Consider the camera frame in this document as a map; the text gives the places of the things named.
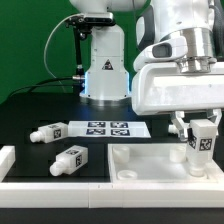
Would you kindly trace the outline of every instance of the robot end effector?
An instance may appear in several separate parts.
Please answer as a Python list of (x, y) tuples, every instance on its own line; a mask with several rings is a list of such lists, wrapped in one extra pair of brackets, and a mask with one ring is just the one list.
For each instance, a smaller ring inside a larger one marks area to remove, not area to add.
[(207, 111), (217, 126), (222, 116), (214, 109), (224, 108), (224, 63), (215, 58), (215, 51), (224, 53), (221, 17), (220, 0), (152, 0), (137, 22), (133, 110), (170, 113), (182, 141), (190, 137), (184, 111)]

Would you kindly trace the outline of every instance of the white cylinder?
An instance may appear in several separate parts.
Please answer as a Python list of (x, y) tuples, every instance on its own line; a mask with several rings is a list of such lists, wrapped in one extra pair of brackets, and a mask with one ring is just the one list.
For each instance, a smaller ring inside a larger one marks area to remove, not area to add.
[(31, 142), (42, 142), (44, 141), (45, 137), (41, 131), (35, 131), (30, 134)]
[(80, 12), (107, 12), (107, 0), (70, 0)]
[(178, 146), (170, 149), (170, 161), (174, 163), (183, 163), (186, 161), (186, 147)]
[(135, 9), (140, 9), (144, 6), (146, 0), (109, 0), (108, 10), (111, 11), (133, 11)]
[(115, 163), (129, 162), (130, 148), (127, 146), (113, 147), (113, 158)]
[(66, 164), (61, 161), (56, 161), (51, 167), (50, 172), (53, 176), (59, 176), (66, 170)]
[(203, 177), (205, 175), (204, 166), (190, 166), (189, 171), (194, 177)]
[(136, 180), (138, 174), (132, 170), (121, 170), (118, 172), (117, 177), (119, 180)]
[(209, 26), (208, 0), (152, 0), (155, 19), (155, 43), (170, 33)]

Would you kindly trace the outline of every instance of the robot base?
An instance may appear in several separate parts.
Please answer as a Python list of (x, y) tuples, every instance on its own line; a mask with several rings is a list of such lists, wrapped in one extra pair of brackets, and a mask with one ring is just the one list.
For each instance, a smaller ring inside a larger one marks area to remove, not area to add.
[(121, 105), (130, 105), (131, 104), (131, 97), (128, 96), (127, 98), (121, 100), (95, 100), (88, 97), (83, 97), (80, 95), (80, 101), (82, 103), (87, 103), (94, 106), (121, 106)]

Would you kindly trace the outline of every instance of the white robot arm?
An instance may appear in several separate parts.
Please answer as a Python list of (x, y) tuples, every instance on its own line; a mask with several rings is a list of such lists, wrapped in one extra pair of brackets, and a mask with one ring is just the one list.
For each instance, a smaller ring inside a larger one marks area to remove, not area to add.
[(132, 11), (133, 2), (136, 9), (141, 8), (146, 0), (70, 0), (81, 12)]
[[(81, 13), (98, 18), (111, 17), (108, 11), (132, 11), (146, 0), (70, 0)], [(94, 25), (92, 30), (91, 66), (85, 74), (82, 102), (96, 105), (119, 105), (130, 102), (129, 73), (124, 68), (124, 32), (118, 26)]]
[[(221, 109), (216, 108), (224, 108), (224, 63), (216, 60), (213, 35), (218, 20), (218, 47), (223, 48), (223, 13), (219, 6), (219, 0), (152, 0), (137, 23), (142, 52), (134, 63), (138, 73), (132, 83), (133, 110), (138, 115), (171, 114), (180, 140), (187, 141), (190, 174), (195, 177), (204, 175), (205, 164), (212, 158), (222, 116)], [(178, 47), (175, 40), (181, 37), (186, 45), (182, 44), (182, 55), (176, 54), (179, 57), (168, 57), (168, 51), (158, 47), (171, 42), (173, 48)], [(162, 58), (151, 53), (154, 48)], [(186, 125), (185, 111), (207, 111), (210, 120), (191, 120)]]

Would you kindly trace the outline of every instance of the white block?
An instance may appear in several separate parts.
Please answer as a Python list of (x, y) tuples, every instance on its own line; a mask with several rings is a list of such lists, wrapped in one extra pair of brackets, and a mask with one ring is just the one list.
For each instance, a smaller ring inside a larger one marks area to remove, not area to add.
[(89, 208), (123, 207), (123, 187), (111, 183), (89, 185)]
[(192, 120), (190, 127), (197, 138), (213, 137), (217, 133), (217, 125), (208, 119)]
[(15, 162), (15, 147), (4, 146), (0, 150), (0, 182), (5, 178)]
[(88, 208), (83, 183), (1, 183), (0, 208)]
[(223, 186), (216, 184), (129, 184), (124, 186), (124, 208), (223, 207)]

